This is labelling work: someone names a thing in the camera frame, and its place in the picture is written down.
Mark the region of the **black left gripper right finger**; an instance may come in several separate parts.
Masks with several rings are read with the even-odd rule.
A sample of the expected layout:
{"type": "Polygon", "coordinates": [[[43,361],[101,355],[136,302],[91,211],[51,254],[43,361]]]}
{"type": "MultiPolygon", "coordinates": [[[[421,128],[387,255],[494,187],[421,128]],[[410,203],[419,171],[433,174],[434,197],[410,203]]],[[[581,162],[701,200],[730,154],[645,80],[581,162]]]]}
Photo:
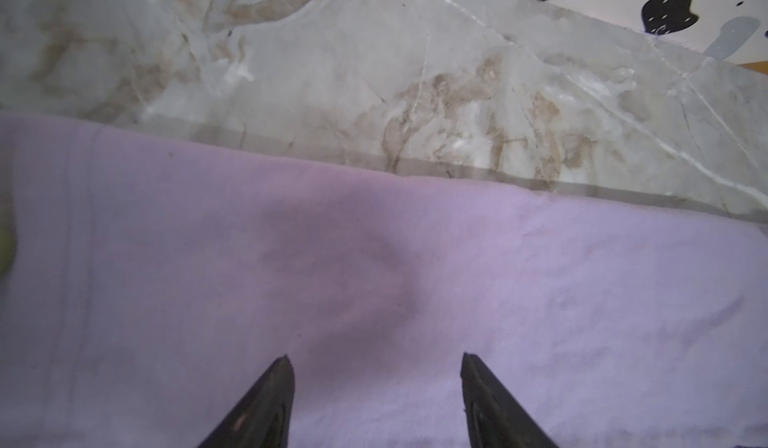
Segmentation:
{"type": "Polygon", "coordinates": [[[557,448],[478,355],[463,354],[460,377],[472,448],[557,448]]]}

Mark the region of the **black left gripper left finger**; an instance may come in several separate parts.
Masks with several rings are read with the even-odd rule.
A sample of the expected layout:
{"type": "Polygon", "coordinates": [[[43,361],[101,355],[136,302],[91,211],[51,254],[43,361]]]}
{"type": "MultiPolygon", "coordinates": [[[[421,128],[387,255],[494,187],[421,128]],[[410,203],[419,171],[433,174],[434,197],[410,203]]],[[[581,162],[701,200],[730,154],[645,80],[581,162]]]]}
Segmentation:
{"type": "Polygon", "coordinates": [[[275,359],[199,448],[286,448],[295,396],[287,355],[275,359]]]}

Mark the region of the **lilac t-shirt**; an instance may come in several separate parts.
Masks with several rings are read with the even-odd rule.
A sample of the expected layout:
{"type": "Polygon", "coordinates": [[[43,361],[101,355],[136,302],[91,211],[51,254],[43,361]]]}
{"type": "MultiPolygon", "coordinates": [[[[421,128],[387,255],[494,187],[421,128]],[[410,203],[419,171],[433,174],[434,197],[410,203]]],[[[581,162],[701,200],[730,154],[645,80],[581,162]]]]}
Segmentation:
{"type": "Polygon", "coordinates": [[[563,447],[767,443],[767,230],[1,118],[5,447],[192,447],[288,355],[294,447],[464,447],[478,354],[563,447]]]}

